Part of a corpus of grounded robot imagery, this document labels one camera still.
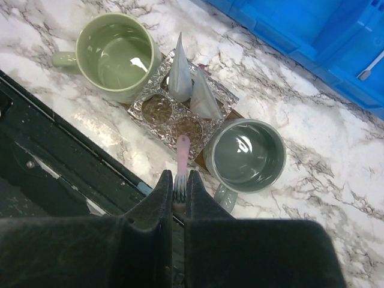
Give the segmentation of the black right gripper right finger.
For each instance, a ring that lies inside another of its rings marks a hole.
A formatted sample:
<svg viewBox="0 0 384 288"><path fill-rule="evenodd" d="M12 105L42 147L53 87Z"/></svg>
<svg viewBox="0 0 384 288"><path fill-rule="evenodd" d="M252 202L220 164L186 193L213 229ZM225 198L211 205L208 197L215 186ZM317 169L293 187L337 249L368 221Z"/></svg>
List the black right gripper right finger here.
<svg viewBox="0 0 384 288"><path fill-rule="evenodd" d="M235 219L191 171L185 216L187 287L345 287L325 229L311 220Z"/></svg>

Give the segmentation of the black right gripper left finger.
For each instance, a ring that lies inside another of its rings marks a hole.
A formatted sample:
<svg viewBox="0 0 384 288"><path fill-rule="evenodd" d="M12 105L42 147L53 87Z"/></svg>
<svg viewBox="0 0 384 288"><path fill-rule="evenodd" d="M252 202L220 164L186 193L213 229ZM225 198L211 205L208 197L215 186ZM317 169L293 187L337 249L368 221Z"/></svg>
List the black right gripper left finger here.
<svg viewBox="0 0 384 288"><path fill-rule="evenodd" d="M2 287L171 287L172 173L123 215L1 220Z"/></svg>

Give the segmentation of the grey ceramic mug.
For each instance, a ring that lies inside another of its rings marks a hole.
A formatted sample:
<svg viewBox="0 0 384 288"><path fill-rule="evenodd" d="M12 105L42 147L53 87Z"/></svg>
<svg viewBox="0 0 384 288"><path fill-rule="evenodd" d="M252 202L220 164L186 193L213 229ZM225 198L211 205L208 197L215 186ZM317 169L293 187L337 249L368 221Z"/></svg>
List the grey ceramic mug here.
<svg viewBox="0 0 384 288"><path fill-rule="evenodd" d="M230 119L203 149L208 172L219 181L214 199L228 213L239 194L258 193L282 174L286 146L271 125L255 119Z"/></svg>

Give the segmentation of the pink toothbrush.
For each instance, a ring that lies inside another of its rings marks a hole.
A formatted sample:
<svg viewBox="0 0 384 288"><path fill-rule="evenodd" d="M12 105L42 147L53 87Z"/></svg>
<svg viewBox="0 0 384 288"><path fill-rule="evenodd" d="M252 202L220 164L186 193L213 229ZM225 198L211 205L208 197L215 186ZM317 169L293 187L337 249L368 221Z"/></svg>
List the pink toothbrush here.
<svg viewBox="0 0 384 288"><path fill-rule="evenodd" d="M186 135L181 135L177 139L177 173L173 185L173 210L176 212L185 212L186 193L188 179L188 158L190 152L190 139Z"/></svg>

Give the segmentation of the toothpaste tube red cap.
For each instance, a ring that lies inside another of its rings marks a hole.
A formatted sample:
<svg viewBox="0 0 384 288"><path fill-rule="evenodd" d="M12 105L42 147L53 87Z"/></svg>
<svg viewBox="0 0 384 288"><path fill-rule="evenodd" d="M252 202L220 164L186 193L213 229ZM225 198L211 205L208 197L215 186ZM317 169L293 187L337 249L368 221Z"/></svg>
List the toothpaste tube red cap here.
<svg viewBox="0 0 384 288"><path fill-rule="evenodd" d="M223 118L217 101L204 78L203 71L200 69L197 70L194 80L190 110L203 119Z"/></svg>

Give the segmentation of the toothpaste tube green cap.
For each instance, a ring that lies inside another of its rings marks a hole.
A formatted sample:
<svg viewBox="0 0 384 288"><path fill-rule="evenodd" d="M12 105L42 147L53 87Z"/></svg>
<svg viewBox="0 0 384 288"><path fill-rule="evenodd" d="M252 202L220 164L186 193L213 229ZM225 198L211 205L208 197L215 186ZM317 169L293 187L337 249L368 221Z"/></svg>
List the toothpaste tube green cap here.
<svg viewBox="0 0 384 288"><path fill-rule="evenodd" d="M178 102L187 101L193 90L191 74L182 45L182 33L179 33L175 56L169 73L169 94Z"/></svg>

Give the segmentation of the light green ceramic mug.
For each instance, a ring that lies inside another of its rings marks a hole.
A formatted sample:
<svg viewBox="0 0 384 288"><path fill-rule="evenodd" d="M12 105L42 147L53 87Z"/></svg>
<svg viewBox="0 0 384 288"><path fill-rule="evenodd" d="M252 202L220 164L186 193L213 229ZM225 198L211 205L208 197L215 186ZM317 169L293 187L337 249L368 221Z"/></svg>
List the light green ceramic mug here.
<svg viewBox="0 0 384 288"><path fill-rule="evenodd" d="M162 62L148 30L135 18L105 13L81 30L74 52L56 52L52 65L83 75L109 98L131 104Z"/></svg>

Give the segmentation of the white toothbrush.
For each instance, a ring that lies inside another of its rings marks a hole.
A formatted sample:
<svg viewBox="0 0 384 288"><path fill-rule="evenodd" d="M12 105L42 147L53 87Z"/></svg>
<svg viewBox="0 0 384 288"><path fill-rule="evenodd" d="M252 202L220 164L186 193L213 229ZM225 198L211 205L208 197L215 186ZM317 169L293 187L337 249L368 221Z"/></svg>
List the white toothbrush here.
<svg viewBox="0 0 384 288"><path fill-rule="evenodd" d="M381 61L383 58L384 51L382 51L360 74L358 75L358 79L361 81L365 81L370 75L372 69Z"/></svg>

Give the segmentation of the blue plastic divided bin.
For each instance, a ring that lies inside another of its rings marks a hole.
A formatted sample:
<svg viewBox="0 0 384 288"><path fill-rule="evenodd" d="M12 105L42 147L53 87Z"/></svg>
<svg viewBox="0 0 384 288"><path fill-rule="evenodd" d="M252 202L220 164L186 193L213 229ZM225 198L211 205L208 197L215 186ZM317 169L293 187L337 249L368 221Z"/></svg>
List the blue plastic divided bin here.
<svg viewBox="0 0 384 288"><path fill-rule="evenodd" d="M211 1L211 5L300 63L331 89L383 118L383 1Z"/></svg>

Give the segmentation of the clear plastic square holder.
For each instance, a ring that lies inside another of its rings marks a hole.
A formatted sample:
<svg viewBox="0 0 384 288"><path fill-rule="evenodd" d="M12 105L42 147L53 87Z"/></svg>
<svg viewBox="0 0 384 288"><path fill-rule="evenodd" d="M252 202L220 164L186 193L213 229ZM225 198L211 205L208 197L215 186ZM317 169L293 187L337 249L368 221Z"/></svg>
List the clear plastic square holder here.
<svg viewBox="0 0 384 288"><path fill-rule="evenodd" d="M190 138L190 161L202 162L202 151L227 118L240 118L234 111L239 98L214 80L206 72L203 76L222 114L222 119L205 119L190 110L190 102L178 102L168 92L169 71L175 50L163 56L157 71L144 86L127 112L132 120L160 140L173 152L177 138L185 134Z"/></svg>

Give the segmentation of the black metal base rail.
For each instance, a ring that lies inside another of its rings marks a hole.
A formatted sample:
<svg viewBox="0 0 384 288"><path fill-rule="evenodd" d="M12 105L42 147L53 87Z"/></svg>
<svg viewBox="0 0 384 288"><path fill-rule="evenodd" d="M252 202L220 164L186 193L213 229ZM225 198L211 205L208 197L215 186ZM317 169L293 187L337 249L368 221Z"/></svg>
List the black metal base rail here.
<svg viewBox="0 0 384 288"><path fill-rule="evenodd" d="M139 180L1 74L1 220L117 216L145 196ZM184 287L183 229L172 221L172 286Z"/></svg>

